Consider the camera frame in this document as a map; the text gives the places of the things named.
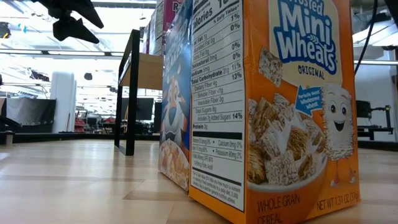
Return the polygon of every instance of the ceiling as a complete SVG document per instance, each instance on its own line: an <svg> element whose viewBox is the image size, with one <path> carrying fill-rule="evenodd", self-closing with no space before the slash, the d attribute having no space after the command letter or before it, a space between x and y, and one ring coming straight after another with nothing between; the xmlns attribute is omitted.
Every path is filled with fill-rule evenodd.
<svg viewBox="0 0 398 224"><path fill-rule="evenodd" d="M351 0L353 7L353 43L354 47L362 48L369 34L369 24L372 18L374 0ZM381 48L398 46L398 27L391 18L383 0L379 1L378 14L386 14L385 19L377 17L374 24L369 46Z"/></svg>
<svg viewBox="0 0 398 224"><path fill-rule="evenodd" d="M82 19L85 26L99 38L99 44L74 38L59 42L52 35L52 24L56 20L48 16L47 9L41 4L27 0L0 0L2 12L0 22L10 23L11 30L9 39L0 39L0 49L123 52L131 30L148 24L156 4L153 0L91 0L91 2L96 7L104 28L99 29L86 19ZM351 0L354 33L362 32L360 35L357 34L357 45L363 43L361 37L366 32L370 21L373 2L374 0ZM379 10L383 9L386 9L384 1L379 0ZM75 12L72 16L76 19L81 18ZM110 92L109 86L116 86L118 82L119 60L115 60L118 59L117 57L110 60L102 59L104 57L87 59L62 55L54 58L52 55L48 56L0 54L0 73L3 75L3 81L18 83L2 86L0 96L5 96L6 93L17 93L20 96L49 97L50 83L31 79L29 70L43 73L51 80L54 70L68 67L73 68L79 86L78 106L84 106L86 109L102 114L115 112L116 94ZM92 73L93 79L85 80L85 73ZM32 83L41 83L42 86L34 86ZM159 96L161 92L139 90L139 95ZM128 96L128 89L125 89L124 96Z"/></svg>

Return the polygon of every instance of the cereal bowl illustration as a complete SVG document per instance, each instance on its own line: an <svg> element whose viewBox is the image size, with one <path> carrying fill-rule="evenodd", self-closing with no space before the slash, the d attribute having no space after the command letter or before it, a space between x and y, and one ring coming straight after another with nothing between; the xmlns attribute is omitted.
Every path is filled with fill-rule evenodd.
<svg viewBox="0 0 398 224"><path fill-rule="evenodd" d="M188 189L190 166L183 151L170 139L160 145L159 169L183 189Z"/></svg>
<svg viewBox="0 0 398 224"><path fill-rule="evenodd" d="M291 192L322 179L326 137L314 120L282 95L274 102L249 100L248 187Z"/></svg>
<svg viewBox="0 0 398 224"><path fill-rule="evenodd" d="M321 89L323 107L323 129L327 146L325 154L336 161L336 174L330 185L340 182L338 161L354 153L354 124L352 119L352 98L344 88L328 83ZM349 167L350 183L355 183L354 172Z"/></svg>

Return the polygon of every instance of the orange cereal box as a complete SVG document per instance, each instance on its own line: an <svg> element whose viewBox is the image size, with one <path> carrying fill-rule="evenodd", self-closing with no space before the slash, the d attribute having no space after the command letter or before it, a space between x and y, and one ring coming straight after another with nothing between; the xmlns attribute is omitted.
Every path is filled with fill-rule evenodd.
<svg viewBox="0 0 398 224"><path fill-rule="evenodd" d="M191 198L233 223L360 202L349 1L194 0Z"/></svg>

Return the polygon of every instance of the cereal box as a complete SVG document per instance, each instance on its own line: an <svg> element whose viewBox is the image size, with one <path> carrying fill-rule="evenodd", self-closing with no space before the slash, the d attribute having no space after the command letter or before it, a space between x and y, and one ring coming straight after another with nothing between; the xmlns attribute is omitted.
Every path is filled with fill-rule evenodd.
<svg viewBox="0 0 398 224"><path fill-rule="evenodd" d="M192 2L183 4L166 35L159 170L189 188Z"/></svg>
<svg viewBox="0 0 398 224"><path fill-rule="evenodd" d="M144 28L144 35L142 37L144 43L142 43L142 53L149 54L149 42L150 42L150 22Z"/></svg>
<svg viewBox="0 0 398 224"><path fill-rule="evenodd" d="M156 12L152 13L150 16L150 26L149 26L149 54L155 55L156 52L158 51L155 47L156 43L156 33L155 33L155 27L156 27Z"/></svg>
<svg viewBox="0 0 398 224"><path fill-rule="evenodd" d="M152 25L154 24L154 37L155 40L152 43L153 54L154 55L163 55L165 52L165 44L166 44L166 32L170 28L171 23L174 20L174 17L180 6L182 5L183 0L157 0L156 1L156 10L155 10L155 19L151 21Z"/></svg>
<svg viewBox="0 0 398 224"><path fill-rule="evenodd" d="M190 196L233 223L360 202L349 1L193 1Z"/></svg>

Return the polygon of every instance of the black equipment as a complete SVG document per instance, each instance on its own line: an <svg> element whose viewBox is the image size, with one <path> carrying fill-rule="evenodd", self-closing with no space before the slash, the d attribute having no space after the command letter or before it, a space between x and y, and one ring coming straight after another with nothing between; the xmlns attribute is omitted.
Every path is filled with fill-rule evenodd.
<svg viewBox="0 0 398 224"><path fill-rule="evenodd" d="M19 124L7 124L16 133L51 133L56 100L32 98L6 98L1 105L1 115Z"/></svg>
<svg viewBox="0 0 398 224"><path fill-rule="evenodd" d="M3 115L0 115L0 132L5 132L5 131L15 131L19 130L22 127L21 124L18 122L15 122L12 119L9 119Z"/></svg>
<svg viewBox="0 0 398 224"><path fill-rule="evenodd" d="M358 137L367 137L371 141L374 141L374 133L375 132L387 132L389 134L394 134L394 128L391 127L391 116L390 116L391 107L386 105L383 108L371 108L371 103L367 101L357 101L356 102L356 114L357 118L372 118L373 111L385 111L386 112L386 121L387 127L382 127L379 125L370 125L370 126L358 126Z"/></svg>
<svg viewBox="0 0 398 224"><path fill-rule="evenodd" d="M90 126L97 126L97 118L87 118L87 124Z"/></svg>
<svg viewBox="0 0 398 224"><path fill-rule="evenodd" d="M356 117L372 119L371 102L357 100Z"/></svg>
<svg viewBox="0 0 398 224"><path fill-rule="evenodd" d="M162 122L162 102L155 103L154 133L160 132L160 123Z"/></svg>
<svg viewBox="0 0 398 224"><path fill-rule="evenodd" d="M91 73L85 73L85 80L91 81L93 79L93 75Z"/></svg>
<svg viewBox="0 0 398 224"><path fill-rule="evenodd" d="M11 36L8 22L0 22L0 39L8 39Z"/></svg>
<svg viewBox="0 0 398 224"><path fill-rule="evenodd" d="M41 3L49 10L50 16L58 19L58 21L53 24L53 35L59 41L63 41L67 37L74 37L94 44L100 42L100 40L83 25L82 19L76 20L70 16L72 11L76 11L96 27L103 28L104 24L95 11L91 0L32 0L32 2Z"/></svg>
<svg viewBox="0 0 398 224"><path fill-rule="evenodd" d="M388 9L390 10L392 18L394 18L398 26L398 1L397 0L384 0Z"/></svg>
<svg viewBox="0 0 398 224"><path fill-rule="evenodd" d="M32 74L30 75L31 79L42 80L44 82L49 82L50 81L50 78L48 76L43 75L43 74L41 74L39 72L36 72L35 70L30 70L30 71L32 72Z"/></svg>
<svg viewBox="0 0 398 224"><path fill-rule="evenodd" d="M134 133L141 134L141 135L152 135L153 132L150 128L150 124L136 121L136 129L135 129Z"/></svg>

